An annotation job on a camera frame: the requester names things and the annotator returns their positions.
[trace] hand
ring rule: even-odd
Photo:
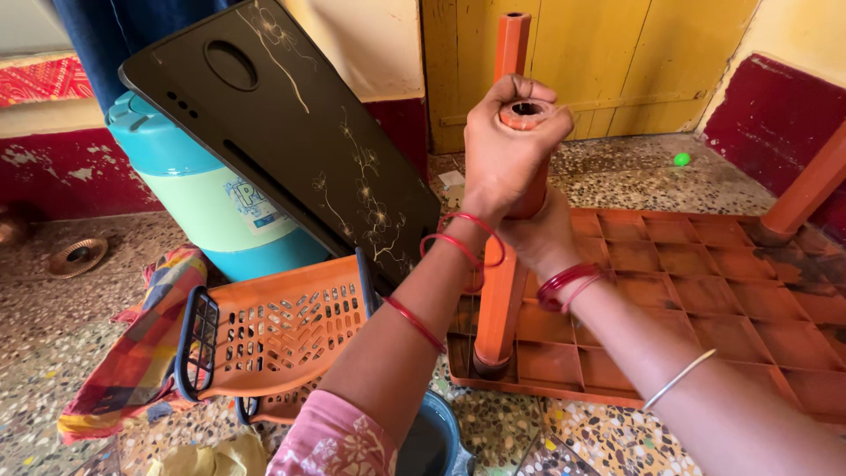
[[[584,261],[575,245],[567,197],[551,186],[537,215],[527,220],[503,220],[497,231],[520,261],[535,271],[540,283]]]
[[[519,75],[505,75],[467,114],[464,128],[466,192],[463,209],[497,226],[525,193],[541,162],[573,130],[573,115],[559,108],[533,130],[513,130],[499,109],[520,98],[555,102],[555,91]]]

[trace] copper plate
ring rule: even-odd
[[[68,256],[80,248],[88,248],[88,253],[78,259],[68,261]],[[108,242],[102,238],[89,238],[88,240],[77,241],[71,246],[63,249],[47,260],[47,272],[62,280],[73,278],[77,274],[83,274],[100,262],[106,255]]]

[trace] yellow cloth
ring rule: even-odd
[[[255,432],[214,446],[184,445],[154,461],[147,476],[264,476],[267,454]]]

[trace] yellow wooden door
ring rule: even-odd
[[[568,139],[692,130],[757,0],[423,0],[434,153],[464,149],[492,83],[497,21],[532,15],[526,74],[574,111]]]

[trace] blue bucket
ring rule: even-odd
[[[446,400],[432,390],[411,425],[397,456],[397,476],[473,474],[475,457],[461,445],[459,421]]]

